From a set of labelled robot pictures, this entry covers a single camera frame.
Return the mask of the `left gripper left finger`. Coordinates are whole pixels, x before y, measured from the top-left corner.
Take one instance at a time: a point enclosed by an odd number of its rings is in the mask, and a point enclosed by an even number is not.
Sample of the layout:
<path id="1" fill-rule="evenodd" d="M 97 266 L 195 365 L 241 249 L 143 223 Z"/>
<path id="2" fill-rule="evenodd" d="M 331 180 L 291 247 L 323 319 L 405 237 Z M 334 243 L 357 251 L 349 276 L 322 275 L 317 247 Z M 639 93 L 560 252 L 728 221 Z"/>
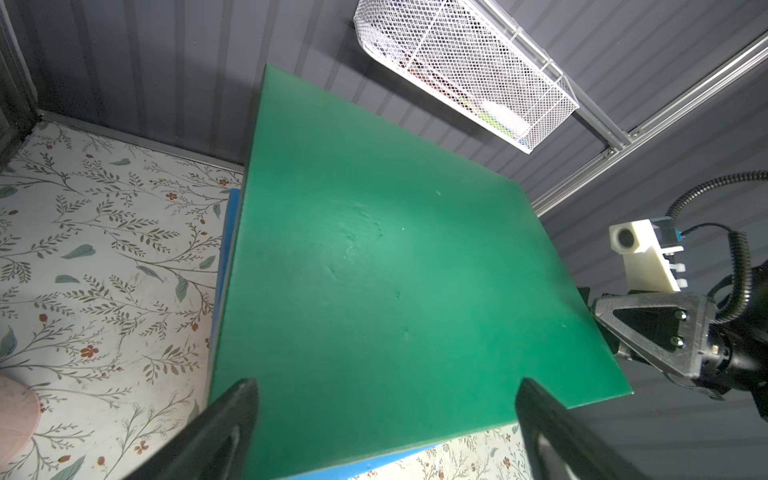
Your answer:
<path id="1" fill-rule="evenodd" d="M 257 382 L 241 379 L 129 479 L 242 479 L 259 410 Z"/>

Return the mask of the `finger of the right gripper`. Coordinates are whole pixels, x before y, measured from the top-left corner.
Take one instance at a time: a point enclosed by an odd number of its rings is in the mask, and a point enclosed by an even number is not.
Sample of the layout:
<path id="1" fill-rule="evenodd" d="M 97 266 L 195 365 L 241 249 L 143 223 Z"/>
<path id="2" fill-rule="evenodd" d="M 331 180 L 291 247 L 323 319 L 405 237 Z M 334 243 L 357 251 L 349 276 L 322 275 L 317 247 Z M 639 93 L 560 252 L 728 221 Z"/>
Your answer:
<path id="1" fill-rule="evenodd" d="M 672 380 L 713 384 L 718 340 L 710 334 L 717 313 L 701 294 L 635 293 L 608 295 L 591 312 L 619 342 L 621 354 L 639 357 Z"/>

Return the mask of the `blue shoebox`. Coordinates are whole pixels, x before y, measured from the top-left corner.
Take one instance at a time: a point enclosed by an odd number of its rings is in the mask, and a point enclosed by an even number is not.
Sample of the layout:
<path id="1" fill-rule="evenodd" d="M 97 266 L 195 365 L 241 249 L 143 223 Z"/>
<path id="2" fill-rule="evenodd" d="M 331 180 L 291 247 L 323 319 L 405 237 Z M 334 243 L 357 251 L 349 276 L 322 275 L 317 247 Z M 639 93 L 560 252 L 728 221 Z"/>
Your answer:
<path id="1" fill-rule="evenodd" d="M 228 268 L 230 261 L 231 248 L 234 243 L 235 230 L 237 227 L 238 211 L 241 204 L 241 190 L 232 189 L 229 192 L 226 211 L 223 221 L 223 231 L 221 236 L 221 246 L 219 252 L 218 275 L 215 288 L 215 300 L 213 307 L 211 333 L 209 336 L 210 353 L 208 357 L 208 382 L 212 381 L 212 375 L 215 366 L 215 350 L 220 333 L 221 308 L 223 306 L 223 296 L 225 283 L 228 279 Z M 349 479 L 361 474 L 367 474 L 377 468 L 389 465 L 396 461 L 406 459 L 407 457 L 417 455 L 426 451 L 429 447 L 417 448 L 410 451 L 399 452 L 389 455 L 383 455 L 375 458 L 369 458 L 360 462 L 339 465 L 332 468 L 317 470 L 293 476 L 293 479 Z"/>

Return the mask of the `green shoebox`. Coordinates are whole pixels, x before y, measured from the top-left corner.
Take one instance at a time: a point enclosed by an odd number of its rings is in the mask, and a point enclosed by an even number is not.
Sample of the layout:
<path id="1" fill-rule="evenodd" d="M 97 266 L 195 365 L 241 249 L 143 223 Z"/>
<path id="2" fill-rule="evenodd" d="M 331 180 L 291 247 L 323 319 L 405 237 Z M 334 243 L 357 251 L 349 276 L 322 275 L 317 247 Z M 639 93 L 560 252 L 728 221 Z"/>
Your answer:
<path id="1" fill-rule="evenodd" d="M 631 387 L 521 187 L 264 71 L 210 394 L 257 382 L 248 479 L 513 424 Z"/>

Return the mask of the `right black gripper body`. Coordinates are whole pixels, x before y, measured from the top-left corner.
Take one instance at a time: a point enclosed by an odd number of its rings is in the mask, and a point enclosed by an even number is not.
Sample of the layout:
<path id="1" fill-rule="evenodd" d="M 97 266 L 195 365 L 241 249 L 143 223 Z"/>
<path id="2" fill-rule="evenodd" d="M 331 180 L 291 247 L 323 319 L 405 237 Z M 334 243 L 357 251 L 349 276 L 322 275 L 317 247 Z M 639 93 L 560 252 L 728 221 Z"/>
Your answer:
<path id="1" fill-rule="evenodd" d="M 695 385 L 720 400 L 731 390 L 752 395 L 761 419 L 767 418 L 767 264 L 752 269 L 751 300 L 743 315 L 709 329 L 711 353 Z"/>

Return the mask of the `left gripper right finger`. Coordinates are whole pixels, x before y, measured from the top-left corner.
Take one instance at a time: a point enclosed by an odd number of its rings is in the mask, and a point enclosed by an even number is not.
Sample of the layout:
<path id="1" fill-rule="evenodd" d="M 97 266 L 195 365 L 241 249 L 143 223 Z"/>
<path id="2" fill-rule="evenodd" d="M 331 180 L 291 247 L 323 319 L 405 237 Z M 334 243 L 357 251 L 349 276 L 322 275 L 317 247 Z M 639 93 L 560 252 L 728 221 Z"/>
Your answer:
<path id="1" fill-rule="evenodd" d="M 515 410 L 534 479 L 647 477 L 535 380 L 522 380 Z"/>

